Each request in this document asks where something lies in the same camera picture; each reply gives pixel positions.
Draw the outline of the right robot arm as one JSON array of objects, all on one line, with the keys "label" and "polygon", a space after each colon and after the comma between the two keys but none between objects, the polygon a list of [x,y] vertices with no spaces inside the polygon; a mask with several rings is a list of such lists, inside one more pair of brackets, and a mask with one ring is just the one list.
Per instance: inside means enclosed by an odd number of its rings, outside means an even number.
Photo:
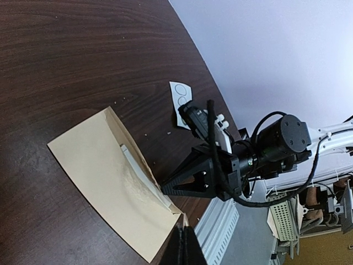
[{"label": "right robot arm", "polygon": [[218,147],[209,140],[207,113],[187,110],[181,114],[192,133],[205,141],[161,184],[165,195],[238,200],[248,183],[278,177],[297,165],[333,153],[352,153],[352,121],[320,129],[309,129],[294,115],[282,114],[262,131],[234,144]]}]

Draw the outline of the white sticker sheet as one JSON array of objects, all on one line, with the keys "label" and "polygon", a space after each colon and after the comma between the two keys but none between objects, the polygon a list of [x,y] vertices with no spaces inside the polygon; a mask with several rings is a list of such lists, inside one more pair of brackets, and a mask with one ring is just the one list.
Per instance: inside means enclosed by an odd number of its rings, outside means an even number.
[{"label": "white sticker sheet", "polygon": [[169,82],[169,86],[172,95],[174,110],[176,113],[176,124],[180,128],[190,130],[190,128],[180,116],[178,109],[182,105],[192,100],[192,89],[187,84],[173,81]]}]

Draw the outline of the brown paper envelope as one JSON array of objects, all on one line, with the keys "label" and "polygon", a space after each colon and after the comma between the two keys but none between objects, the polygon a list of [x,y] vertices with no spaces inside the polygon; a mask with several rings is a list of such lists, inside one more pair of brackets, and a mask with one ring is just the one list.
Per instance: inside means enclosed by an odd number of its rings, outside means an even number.
[{"label": "brown paper envelope", "polygon": [[161,191],[133,137],[112,108],[64,132],[48,147],[98,214],[145,261],[152,262],[182,212],[168,196],[169,208],[153,195],[133,171],[121,145],[128,148]]}]

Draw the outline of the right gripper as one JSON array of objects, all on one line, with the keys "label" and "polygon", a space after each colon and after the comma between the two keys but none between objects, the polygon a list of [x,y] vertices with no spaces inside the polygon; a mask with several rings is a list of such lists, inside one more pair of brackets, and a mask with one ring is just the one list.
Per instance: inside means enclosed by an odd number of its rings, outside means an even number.
[{"label": "right gripper", "polygon": [[237,156],[218,147],[197,146],[166,180],[165,195],[238,200],[242,177]]}]

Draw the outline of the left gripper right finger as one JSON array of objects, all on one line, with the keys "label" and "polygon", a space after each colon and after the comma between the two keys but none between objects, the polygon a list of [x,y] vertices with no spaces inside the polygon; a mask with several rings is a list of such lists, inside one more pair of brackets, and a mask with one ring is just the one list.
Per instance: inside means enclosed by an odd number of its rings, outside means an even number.
[{"label": "left gripper right finger", "polygon": [[191,226],[185,226],[183,230],[183,264],[207,265],[205,256]]}]

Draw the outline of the letter sheet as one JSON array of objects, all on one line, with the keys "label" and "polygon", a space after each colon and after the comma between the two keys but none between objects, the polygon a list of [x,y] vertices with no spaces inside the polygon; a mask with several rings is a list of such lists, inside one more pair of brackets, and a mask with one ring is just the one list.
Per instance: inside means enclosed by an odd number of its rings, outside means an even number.
[{"label": "letter sheet", "polygon": [[144,185],[153,193],[153,195],[167,208],[170,207],[171,202],[170,200],[157,188],[155,184],[147,177],[144,173],[142,168],[136,162],[134,157],[132,156],[131,152],[125,145],[121,145],[121,150],[124,156],[126,157],[127,161],[129,162],[130,166],[132,167],[133,171],[137,175],[137,177],[144,183]]}]

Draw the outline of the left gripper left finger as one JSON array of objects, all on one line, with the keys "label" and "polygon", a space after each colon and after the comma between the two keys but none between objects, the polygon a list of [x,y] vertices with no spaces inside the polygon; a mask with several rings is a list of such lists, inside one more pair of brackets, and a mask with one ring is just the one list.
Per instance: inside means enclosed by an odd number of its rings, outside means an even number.
[{"label": "left gripper left finger", "polygon": [[162,255],[160,265],[184,264],[184,230],[175,227]]}]

